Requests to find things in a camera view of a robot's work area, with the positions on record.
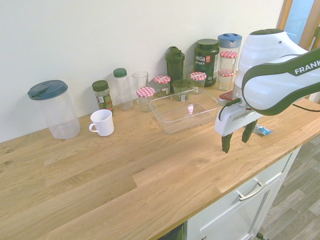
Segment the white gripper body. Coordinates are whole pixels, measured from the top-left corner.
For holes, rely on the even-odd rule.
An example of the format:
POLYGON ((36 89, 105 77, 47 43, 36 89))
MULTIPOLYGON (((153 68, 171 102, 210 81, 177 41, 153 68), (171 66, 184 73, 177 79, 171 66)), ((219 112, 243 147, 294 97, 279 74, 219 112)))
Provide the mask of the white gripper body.
POLYGON ((225 137, 257 119, 258 113, 247 109, 247 104, 242 99, 236 98, 226 103, 219 111, 214 130, 225 137))

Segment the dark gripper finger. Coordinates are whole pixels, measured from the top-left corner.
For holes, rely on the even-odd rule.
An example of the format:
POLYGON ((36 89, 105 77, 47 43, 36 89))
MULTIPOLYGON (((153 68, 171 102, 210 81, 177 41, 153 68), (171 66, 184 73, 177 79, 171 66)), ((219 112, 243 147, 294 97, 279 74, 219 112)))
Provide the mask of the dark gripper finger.
POLYGON ((233 133, 221 137, 222 151, 228 153, 233 133))
POLYGON ((258 121, 255 120, 255 121, 253 121, 253 122, 251 122, 251 123, 246 125, 245 130, 244 130, 244 132, 242 134, 242 139, 241 139, 244 143, 246 143, 249 140, 252 132, 254 131, 254 129, 256 127, 257 122, 258 121))

